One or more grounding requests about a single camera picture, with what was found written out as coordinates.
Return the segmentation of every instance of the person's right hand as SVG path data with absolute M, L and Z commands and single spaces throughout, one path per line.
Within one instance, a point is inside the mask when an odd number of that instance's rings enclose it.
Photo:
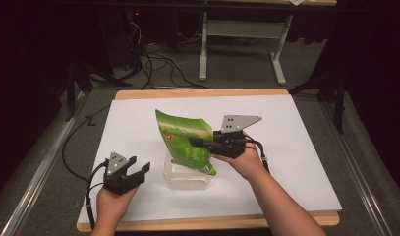
M 212 157 L 229 163 L 247 181 L 254 180 L 263 173 L 267 174 L 258 156 L 257 147 L 252 143 L 246 143 L 245 152 L 235 159 L 222 155 Z

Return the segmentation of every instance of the person's left hand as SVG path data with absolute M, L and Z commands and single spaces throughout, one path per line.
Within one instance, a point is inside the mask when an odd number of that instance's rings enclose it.
M 98 235 L 95 233 L 101 231 L 103 234 L 99 235 L 109 235 L 111 231 L 114 235 L 118 223 L 126 214 L 130 200 L 137 190 L 138 187 L 123 195 L 116 195 L 101 188 L 96 198 L 97 220 L 92 235 Z

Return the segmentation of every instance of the green plastic package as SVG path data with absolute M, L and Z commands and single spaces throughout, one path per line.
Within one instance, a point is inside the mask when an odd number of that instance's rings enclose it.
M 191 119 L 167 115 L 156 110 L 159 131 L 172 156 L 172 163 L 196 169 L 208 175 L 216 171 L 209 162 L 209 150 L 193 147 L 188 138 L 212 141 L 212 128 L 202 119 Z

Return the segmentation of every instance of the hand-mounted device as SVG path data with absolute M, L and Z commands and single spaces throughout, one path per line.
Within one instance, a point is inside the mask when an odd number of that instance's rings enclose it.
M 130 190 L 136 188 L 140 184 L 144 183 L 144 174 L 150 170 L 150 162 L 142 167 L 142 170 L 127 175 L 127 170 L 130 166 L 136 163 L 137 158 L 132 156 L 127 159 L 126 157 L 111 152 L 110 159 L 105 159 L 104 162 L 99 164 L 91 173 L 86 189 L 86 210 L 88 212 L 89 222 L 91 228 L 94 227 L 95 222 L 93 218 L 92 208 L 91 208 L 91 198 L 89 197 L 89 192 L 91 191 L 91 182 L 95 173 L 101 168 L 106 167 L 104 173 L 104 185 L 103 188 L 110 191 L 116 195 L 123 195 Z
M 262 144 L 250 136 L 246 136 L 243 132 L 243 129 L 260 120 L 260 116 L 225 115 L 221 130 L 213 132 L 212 142 L 200 138 L 189 138 L 189 141 L 193 147 L 204 147 L 211 154 L 223 155 L 233 159 L 245 152 L 246 143 L 254 143 L 260 149 L 264 167 L 269 171 Z

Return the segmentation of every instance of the hand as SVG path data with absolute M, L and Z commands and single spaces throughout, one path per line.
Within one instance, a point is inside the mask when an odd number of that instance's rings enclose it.
M 258 156 L 257 147 L 252 143 L 246 143 L 245 152 L 235 159 L 222 155 L 213 155 L 212 157 L 229 163 L 248 181 L 258 178 L 263 173 L 267 174 Z
M 96 198 L 97 220 L 91 235 L 114 235 L 137 190 L 138 187 L 123 195 L 116 195 L 101 188 Z

